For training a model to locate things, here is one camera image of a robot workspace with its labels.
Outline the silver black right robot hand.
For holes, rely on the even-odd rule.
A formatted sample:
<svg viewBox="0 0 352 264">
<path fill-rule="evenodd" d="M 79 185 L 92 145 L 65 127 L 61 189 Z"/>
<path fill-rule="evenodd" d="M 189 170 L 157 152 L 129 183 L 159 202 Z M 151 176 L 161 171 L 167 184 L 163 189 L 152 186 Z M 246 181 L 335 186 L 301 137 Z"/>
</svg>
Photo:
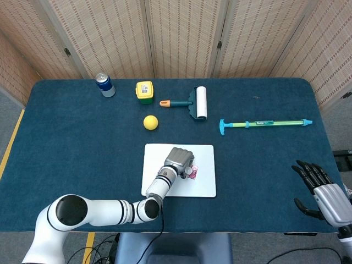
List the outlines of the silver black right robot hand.
<svg viewBox="0 0 352 264">
<path fill-rule="evenodd" d="M 305 215 L 325 220 L 335 228 L 352 224 L 352 204 L 342 188 L 331 181 L 322 167 L 297 160 L 292 169 L 298 173 L 315 199 L 319 210 L 310 210 L 298 199 L 294 199 L 297 208 Z"/>
</svg>

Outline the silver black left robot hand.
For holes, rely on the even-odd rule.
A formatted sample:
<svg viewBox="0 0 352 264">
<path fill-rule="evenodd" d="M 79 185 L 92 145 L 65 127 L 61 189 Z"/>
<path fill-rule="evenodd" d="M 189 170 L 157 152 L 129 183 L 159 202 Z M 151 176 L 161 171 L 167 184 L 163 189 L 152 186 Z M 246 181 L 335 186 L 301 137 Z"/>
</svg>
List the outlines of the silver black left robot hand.
<svg viewBox="0 0 352 264">
<path fill-rule="evenodd" d="M 194 154 L 183 148 L 173 147 L 167 156 L 164 165 L 172 167 L 182 179 L 187 178 L 192 173 Z"/>
</svg>

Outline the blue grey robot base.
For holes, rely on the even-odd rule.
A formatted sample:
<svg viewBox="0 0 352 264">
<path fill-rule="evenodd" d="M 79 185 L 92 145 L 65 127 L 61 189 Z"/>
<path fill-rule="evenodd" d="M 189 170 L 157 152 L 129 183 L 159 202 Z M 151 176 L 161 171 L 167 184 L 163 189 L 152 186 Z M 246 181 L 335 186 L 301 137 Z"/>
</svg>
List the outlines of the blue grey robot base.
<svg viewBox="0 0 352 264">
<path fill-rule="evenodd" d="M 114 264 L 233 264 L 227 233 L 122 233 Z"/>
</svg>

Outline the white rectangular board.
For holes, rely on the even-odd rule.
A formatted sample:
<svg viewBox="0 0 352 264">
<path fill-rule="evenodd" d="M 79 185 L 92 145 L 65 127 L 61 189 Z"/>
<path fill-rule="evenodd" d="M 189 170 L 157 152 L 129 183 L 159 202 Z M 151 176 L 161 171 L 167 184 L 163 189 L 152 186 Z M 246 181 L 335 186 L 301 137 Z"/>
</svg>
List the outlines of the white rectangular board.
<svg viewBox="0 0 352 264">
<path fill-rule="evenodd" d="M 216 197 L 216 175 L 214 148 L 212 145 L 146 144 L 142 174 L 141 194 L 157 176 L 173 147 L 191 151 L 195 158 L 192 165 L 198 167 L 196 179 L 178 177 L 167 196 L 172 197 Z"/>
</svg>

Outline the black box on floor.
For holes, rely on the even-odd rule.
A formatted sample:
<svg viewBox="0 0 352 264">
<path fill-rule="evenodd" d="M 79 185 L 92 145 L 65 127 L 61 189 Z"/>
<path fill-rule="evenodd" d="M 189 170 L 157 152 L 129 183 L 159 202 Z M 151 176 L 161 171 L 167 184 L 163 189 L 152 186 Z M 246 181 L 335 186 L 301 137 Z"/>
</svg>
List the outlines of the black box on floor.
<svg viewBox="0 0 352 264">
<path fill-rule="evenodd" d="M 340 172 L 352 171 L 352 150 L 333 151 L 333 156 Z"/>
</svg>

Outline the yellow foam ball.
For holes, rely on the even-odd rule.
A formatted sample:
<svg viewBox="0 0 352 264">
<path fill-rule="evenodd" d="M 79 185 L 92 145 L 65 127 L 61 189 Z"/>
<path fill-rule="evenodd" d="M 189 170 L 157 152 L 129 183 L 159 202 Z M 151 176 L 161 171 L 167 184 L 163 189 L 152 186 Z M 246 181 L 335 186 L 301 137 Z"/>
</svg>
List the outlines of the yellow foam ball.
<svg viewBox="0 0 352 264">
<path fill-rule="evenodd" d="M 143 120 L 143 125 L 147 130 L 155 130 L 158 127 L 158 119 L 154 115 L 147 115 Z"/>
</svg>

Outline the green lint roller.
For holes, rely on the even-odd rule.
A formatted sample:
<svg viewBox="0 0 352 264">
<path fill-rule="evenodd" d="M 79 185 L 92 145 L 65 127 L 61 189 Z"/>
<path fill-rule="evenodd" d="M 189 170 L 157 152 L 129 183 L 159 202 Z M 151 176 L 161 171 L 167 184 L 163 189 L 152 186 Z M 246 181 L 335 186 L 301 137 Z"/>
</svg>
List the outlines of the green lint roller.
<svg viewBox="0 0 352 264">
<path fill-rule="evenodd" d="M 194 87 L 186 101 L 162 100 L 161 107 L 187 107 L 194 120 L 207 119 L 207 91 L 204 86 Z"/>
</svg>

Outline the yellow green lidded box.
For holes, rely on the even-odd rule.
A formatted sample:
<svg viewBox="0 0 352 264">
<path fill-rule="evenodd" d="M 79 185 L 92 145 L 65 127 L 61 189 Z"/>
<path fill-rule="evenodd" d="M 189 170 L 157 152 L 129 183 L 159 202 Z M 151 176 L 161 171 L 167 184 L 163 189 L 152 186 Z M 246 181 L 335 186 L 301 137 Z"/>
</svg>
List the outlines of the yellow green lidded box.
<svg viewBox="0 0 352 264">
<path fill-rule="evenodd" d="M 153 102 L 153 84 L 152 81 L 139 81 L 136 83 L 136 96 L 143 105 L 149 105 Z"/>
</svg>

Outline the blue green toy water pump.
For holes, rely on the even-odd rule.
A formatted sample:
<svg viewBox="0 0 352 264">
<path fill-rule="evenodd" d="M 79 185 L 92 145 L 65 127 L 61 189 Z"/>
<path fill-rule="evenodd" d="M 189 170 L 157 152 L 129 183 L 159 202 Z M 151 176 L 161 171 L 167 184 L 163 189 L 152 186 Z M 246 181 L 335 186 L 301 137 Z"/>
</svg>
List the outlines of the blue green toy water pump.
<svg viewBox="0 0 352 264">
<path fill-rule="evenodd" d="M 300 119 L 300 120 L 286 120 L 286 121 L 274 121 L 274 120 L 260 120 L 260 121 L 245 121 L 241 123 L 226 123 L 224 119 L 219 120 L 219 131 L 222 136 L 225 135 L 225 128 L 254 128 L 254 127 L 279 127 L 279 126 L 301 126 L 305 127 L 313 124 L 312 120 Z"/>
</svg>

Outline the blue soda can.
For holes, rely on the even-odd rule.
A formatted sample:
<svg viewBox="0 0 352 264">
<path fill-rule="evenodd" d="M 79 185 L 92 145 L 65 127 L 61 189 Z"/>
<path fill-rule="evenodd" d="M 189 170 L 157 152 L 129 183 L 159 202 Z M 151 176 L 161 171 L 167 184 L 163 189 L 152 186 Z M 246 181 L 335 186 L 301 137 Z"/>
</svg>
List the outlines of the blue soda can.
<svg viewBox="0 0 352 264">
<path fill-rule="evenodd" d="M 104 97 L 109 98 L 115 95 L 116 89 L 108 74 L 98 73 L 95 77 L 95 81 Z"/>
</svg>

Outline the dark blue felt tablecloth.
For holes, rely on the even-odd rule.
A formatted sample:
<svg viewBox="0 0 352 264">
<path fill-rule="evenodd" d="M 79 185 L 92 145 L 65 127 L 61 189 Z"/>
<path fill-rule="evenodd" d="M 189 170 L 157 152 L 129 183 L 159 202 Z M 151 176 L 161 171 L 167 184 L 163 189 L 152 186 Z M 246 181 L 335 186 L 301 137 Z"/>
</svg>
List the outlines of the dark blue felt tablecloth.
<svg viewBox="0 0 352 264">
<path fill-rule="evenodd" d="M 40 211 L 58 197 L 141 200 L 144 148 L 148 143 L 207 144 L 214 148 L 216 197 L 164 200 L 164 221 L 86 232 L 305 232 L 333 227 L 304 215 L 294 203 L 317 208 L 297 160 L 321 166 L 342 182 L 315 95 L 299 78 L 155 79 L 154 101 L 141 104 L 134 79 L 115 80 L 116 94 L 102 96 L 94 80 L 42 80 L 31 91 L 0 179 L 0 232 L 35 228 Z M 207 119 L 194 120 L 186 101 L 194 87 L 207 91 Z M 143 125 L 158 119 L 155 130 Z M 308 126 L 225 128 L 219 120 L 312 120 Z"/>
</svg>

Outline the woven bamboo screen panel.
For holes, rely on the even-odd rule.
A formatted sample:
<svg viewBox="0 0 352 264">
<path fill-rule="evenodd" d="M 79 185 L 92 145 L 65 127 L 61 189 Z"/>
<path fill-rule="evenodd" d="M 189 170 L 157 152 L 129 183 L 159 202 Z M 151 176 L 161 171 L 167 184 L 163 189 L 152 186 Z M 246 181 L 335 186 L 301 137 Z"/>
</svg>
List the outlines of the woven bamboo screen panel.
<svg viewBox="0 0 352 264">
<path fill-rule="evenodd" d="M 76 65 L 86 78 L 151 78 L 143 0 L 43 0 Z"/>
<path fill-rule="evenodd" d="M 30 50 L 29 0 L 0 0 L 0 87 L 21 106 L 42 78 L 25 56 Z"/>
<path fill-rule="evenodd" d="M 316 0 L 228 0 L 214 78 L 270 76 Z"/>
<path fill-rule="evenodd" d="M 208 78 L 228 0 L 146 0 L 157 78 Z"/>
<path fill-rule="evenodd" d="M 320 109 L 352 86 L 352 0 L 318 0 L 272 74 L 310 83 Z"/>
</svg>

